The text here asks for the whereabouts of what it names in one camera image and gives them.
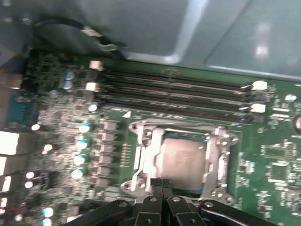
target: capacitor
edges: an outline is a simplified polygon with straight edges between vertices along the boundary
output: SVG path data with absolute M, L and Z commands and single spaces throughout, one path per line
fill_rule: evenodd
M 74 170 L 72 173 L 71 173 L 71 177 L 73 179 L 80 179 L 84 176 L 85 174 L 85 169 L 84 168 L 78 168 L 76 170 Z
M 94 112 L 94 111 L 96 111 L 96 110 L 97 110 L 97 105 L 89 105 L 89 106 L 88 106 L 88 111 Z
M 45 125 L 34 124 L 32 126 L 32 131 L 42 131 L 42 132 L 44 132 L 44 131 L 47 131 L 47 130 L 48 130 L 47 126 L 45 126 Z
M 75 74 L 71 71 L 68 71 L 65 75 L 65 80 L 72 80 L 72 79 L 74 79 L 74 77 L 75 77 Z
M 84 164 L 87 160 L 87 155 L 85 154 L 80 154 L 78 156 L 74 157 L 74 164 L 79 166 L 81 164 Z
M 42 210 L 42 215 L 45 218 L 50 218 L 53 216 L 53 214 L 54 214 L 54 209 L 52 207 L 47 207 Z
M 59 96 L 59 93 L 57 90 L 52 90 L 49 92 L 49 96 L 50 96 L 50 98 L 55 99 Z
M 82 150 L 82 149 L 85 149 L 87 148 L 89 145 L 89 141 L 88 140 L 79 140 L 77 143 L 76 143 L 76 148 L 79 149 L 79 150 Z
M 28 188 L 35 187 L 39 184 L 40 184 L 40 179 L 39 178 L 33 178 L 32 180 L 27 181 L 24 186 L 25 186 L 25 188 L 28 189 Z
M 65 81 L 63 84 L 63 89 L 66 91 L 70 91 L 73 86 L 73 83 L 71 81 Z
M 79 126 L 79 132 L 80 133 L 88 133 L 92 129 L 92 126 L 90 123 L 83 123 Z
M 57 144 L 45 144 L 43 147 L 43 150 L 45 152 L 51 152 L 51 151 L 57 151 L 59 149 L 59 146 Z
M 52 220 L 49 218 L 42 220 L 42 226 L 52 226 Z
M 36 170 L 34 170 L 34 171 L 28 172 L 28 173 L 26 174 L 26 178 L 27 178 L 27 179 L 33 179 L 33 178 L 39 177 L 40 175 L 41 175 L 41 170 L 36 169 Z

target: screw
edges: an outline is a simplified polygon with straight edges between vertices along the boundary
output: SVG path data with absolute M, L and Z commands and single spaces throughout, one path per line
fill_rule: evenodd
M 205 206 L 207 206 L 207 207 L 213 207 L 213 203 L 212 202 L 205 202 Z
M 233 137 L 233 138 L 232 138 L 232 142 L 233 142 L 233 143 L 236 143 L 237 141 L 238 141 L 238 137 Z
M 227 203 L 230 203 L 230 202 L 232 202 L 232 201 L 233 201 L 232 197 L 228 197 L 228 198 L 226 199 L 226 202 L 227 202 Z
M 179 202 L 179 201 L 181 201 L 181 199 L 180 199 L 179 197 L 174 197 L 172 200 L 173 200 L 174 202 Z
M 122 202 L 118 205 L 119 207 L 123 208 L 123 207 L 126 207 L 127 206 L 127 203 L 126 202 Z
M 285 101 L 289 102 L 289 103 L 294 102 L 296 99 L 297 99 L 297 96 L 294 94 L 287 94 L 285 97 Z
M 221 192 L 217 193 L 217 198 L 218 199 L 222 198 L 222 193 Z

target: integrated circuit chip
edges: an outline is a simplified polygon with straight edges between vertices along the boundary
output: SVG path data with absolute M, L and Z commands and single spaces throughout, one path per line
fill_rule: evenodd
M 205 170 L 204 144 L 185 139 L 165 139 L 157 156 L 158 177 L 173 180 L 175 189 L 199 191 Z
M 273 163 L 269 182 L 285 182 L 287 177 L 287 164 Z

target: cable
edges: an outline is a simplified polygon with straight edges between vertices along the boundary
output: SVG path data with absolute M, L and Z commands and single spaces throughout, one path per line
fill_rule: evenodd
M 47 25 L 67 25 L 71 26 L 74 28 L 77 28 L 81 30 L 83 33 L 85 33 L 89 37 L 95 37 L 95 42 L 98 45 L 98 47 L 103 51 L 103 52 L 116 52 L 115 57 L 117 56 L 120 58 L 122 55 L 120 54 L 118 50 L 118 46 L 115 44 L 112 44 L 107 38 L 103 37 L 100 33 L 95 31 L 94 29 L 90 28 L 89 26 L 83 25 L 82 23 L 64 18 L 64 17 L 52 17 L 48 19 L 42 19 L 39 21 L 36 21 L 33 23 L 33 32 L 35 36 L 42 42 L 47 43 L 50 45 L 52 48 L 56 49 L 55 45 L 47 38 L 45 38 L 40 30 L 44 28 Z

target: mounting hole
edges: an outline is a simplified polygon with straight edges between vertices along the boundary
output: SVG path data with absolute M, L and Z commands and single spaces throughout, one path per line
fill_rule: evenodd
M 127 189 L 130 189 L 130 185 L 129 184 L 124 184 L 124 188 L 127 190 Z
M 301 134 L 301 114 L 296 114 L 292 120 L 293 128 L 298 134 Z
M 227 203 L 231 203 L 231 202 L 233 202 L 233 199 L 232 199 L 232 197 L 227 197 L 227 198 L 226 198 L 226 202 L 227 202 Z
M 195 219 L 190 219 L 189 223 L 191 223 L 192 225 L 194 225 L 196 223 L 196 220 Z
M 151 132 L 151 130 L 146 129 L 146 130 L 143 132 L 143 134 L 144 134 L 145 137 L 151 137 L 152 132 Z
M 151 221 L 151 219 L 146 219 L 145 223 L 150 225 L 152 223 L 152 221 Z
M 126 202 L 122 202 L 118 205 L 119 207 L 123 208 L 123 207 L 126 207 L 127 206 L 127 203 Z

